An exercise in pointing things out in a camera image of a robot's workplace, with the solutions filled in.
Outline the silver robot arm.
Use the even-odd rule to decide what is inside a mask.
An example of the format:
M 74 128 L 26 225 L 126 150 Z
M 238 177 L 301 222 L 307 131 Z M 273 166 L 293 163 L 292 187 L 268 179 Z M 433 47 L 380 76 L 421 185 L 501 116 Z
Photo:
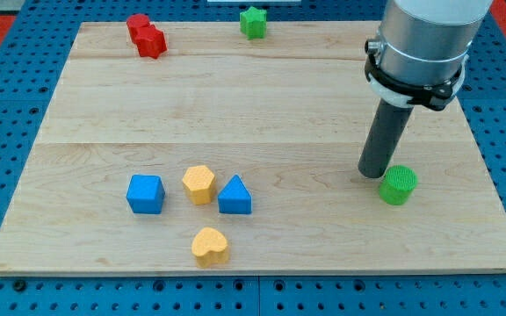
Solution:
M 366 80 L 381 99 L 442 111 L 463 85 L 472 45 L 491 0 L 388 0 L 365 43 Z

